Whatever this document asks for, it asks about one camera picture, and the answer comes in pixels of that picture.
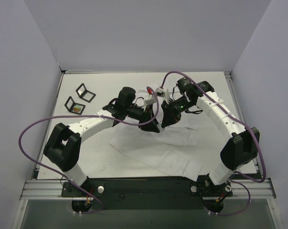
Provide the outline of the white garment shirt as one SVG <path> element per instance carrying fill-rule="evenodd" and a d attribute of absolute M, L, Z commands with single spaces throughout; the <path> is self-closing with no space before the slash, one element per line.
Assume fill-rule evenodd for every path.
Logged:
<path fill-rule="evenodd" d="M 196 131 L 197 117 L 182 113 L 179 123 L 160 133 L 118 124 L 109 144 L 120 153 L 169 176 L 196 181 L 202 166 L 186 155 L 186 149 L 198 144 Z"/>

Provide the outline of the colourful painted round brooch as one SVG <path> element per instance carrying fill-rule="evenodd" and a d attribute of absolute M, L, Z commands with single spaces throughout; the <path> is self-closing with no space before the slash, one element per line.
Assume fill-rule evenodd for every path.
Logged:
<path fill-rule="evenodd" d="M 73 108 L 73 111 L 75 111 L 75 112 L 80 112 L 80 111 L 81 111 L 81 108 L 79 108 L 79 107 L 74 107 L 74 108 Z"/>

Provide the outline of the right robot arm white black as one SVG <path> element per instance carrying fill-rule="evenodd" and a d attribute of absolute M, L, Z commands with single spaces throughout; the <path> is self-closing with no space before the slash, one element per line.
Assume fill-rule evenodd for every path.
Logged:
<path fill-rule="evenodd" d="M 207 81 L 193 83 L 183 77 L 177 81 L 176 86 L 181 97 L 161 104 L 161 127 L 178 123 L 181 114 L 188 113 L 193 106 L 197 106 L 212 120 L 226 141 L 220 152 L 220 163 L 205 178 L 206 187 L 216 189 L 225 184 L 234 172 L 257 157 L 260 152 L 259 131 L 239 121 Z"/>

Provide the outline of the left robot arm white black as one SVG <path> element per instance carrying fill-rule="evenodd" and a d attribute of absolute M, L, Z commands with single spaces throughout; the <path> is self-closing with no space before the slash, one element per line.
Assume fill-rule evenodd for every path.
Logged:
<path fill-rule="evenodd" d="M 127 117 L 136 120 L 134 126 L 142 131 L 160 132 L 156 119 L 158 112 L 153 105 L 159 104 L 156 92 L 148 87 L 149 95 L 144 99 L 143 107 L 134 103 L 135 90 L 123 87 L 114 98 L 93 117 L 70 125 L 57 124 L 44 148 L 44 155 L 54 163 L 68 180 L 73 182 L 72 190 L 78 196 L 89 192 L 88 177 L 78 165 L 81 144 L 100 131 L 125 123 Z"/>

